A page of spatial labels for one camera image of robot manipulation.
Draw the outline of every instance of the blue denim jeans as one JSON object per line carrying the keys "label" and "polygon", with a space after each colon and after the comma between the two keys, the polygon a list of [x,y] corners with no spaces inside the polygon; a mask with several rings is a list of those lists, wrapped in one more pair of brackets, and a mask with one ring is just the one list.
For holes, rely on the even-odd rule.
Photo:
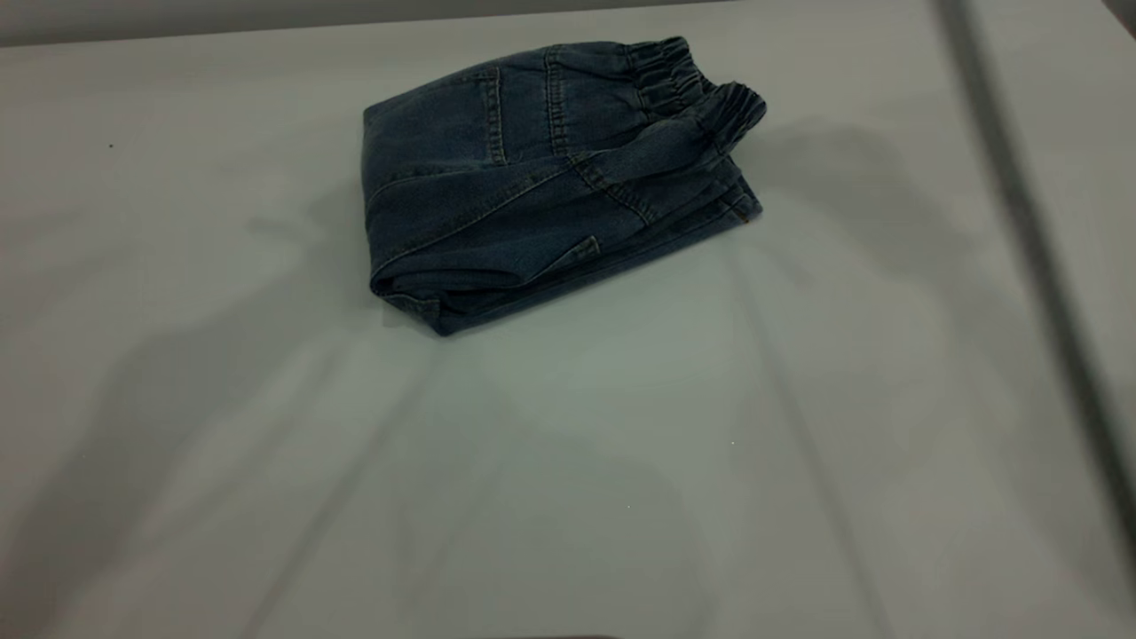
{"label": "blue denim jeans", "polygon": [[448,335],[749,222],[728,153],[765,113],[682,38],[558,44],[374,105],[371,290]]}

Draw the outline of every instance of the denim fabric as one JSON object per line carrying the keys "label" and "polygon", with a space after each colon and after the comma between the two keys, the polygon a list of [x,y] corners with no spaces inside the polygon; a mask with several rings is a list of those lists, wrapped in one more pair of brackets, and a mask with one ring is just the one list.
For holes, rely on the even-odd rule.
{"label": "denim fabric", "polygon": [[765,113],[682,38],[558,44],[374,105],[371,290],[446,335],[749,222],[728,153]]}

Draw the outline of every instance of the gray wall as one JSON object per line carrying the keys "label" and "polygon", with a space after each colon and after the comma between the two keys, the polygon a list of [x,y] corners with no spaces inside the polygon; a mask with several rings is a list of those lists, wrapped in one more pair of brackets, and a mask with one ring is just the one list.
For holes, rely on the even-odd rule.
{"label": "gray wall", "polygon": [[692,1],[699,0],[0,0],[0,45]]}

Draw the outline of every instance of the white table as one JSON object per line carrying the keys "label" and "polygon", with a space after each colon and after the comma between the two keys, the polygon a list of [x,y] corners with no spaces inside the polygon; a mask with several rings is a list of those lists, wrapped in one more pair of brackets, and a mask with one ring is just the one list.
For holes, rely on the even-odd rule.
{"label": "white table", "polygon": [[[1133,421],[1136,42],[980,5]],[[445,340],[371,298],[367,105],[674,34],[770,105],[760,223]],[[939,44],[763,0],[0,50],[0,637],[1133,637]]]}

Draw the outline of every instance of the back pocket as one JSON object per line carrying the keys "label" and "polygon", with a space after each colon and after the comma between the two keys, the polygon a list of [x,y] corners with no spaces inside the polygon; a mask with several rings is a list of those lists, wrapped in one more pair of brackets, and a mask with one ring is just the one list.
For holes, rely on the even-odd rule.
{"label": "back pocket", "polygon": [[399,180],[506,163],[500,70],[443,77],[364,111],[368,196]]}

